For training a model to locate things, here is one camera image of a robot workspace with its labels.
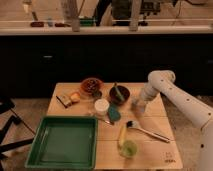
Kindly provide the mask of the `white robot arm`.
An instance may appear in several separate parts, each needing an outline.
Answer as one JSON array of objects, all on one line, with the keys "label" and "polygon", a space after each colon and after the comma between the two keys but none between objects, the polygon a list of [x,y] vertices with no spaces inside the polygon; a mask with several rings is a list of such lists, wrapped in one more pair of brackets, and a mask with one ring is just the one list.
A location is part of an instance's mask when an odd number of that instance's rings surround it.
[{"label": "white robot arm", "polygon": [[175,79],[171,70],[150,72],[148,82],[132,102],[132,110],[142,114],[146,105],[163,93],[202,132],[197,171],[213,171],[213,107],[178,88]]}]

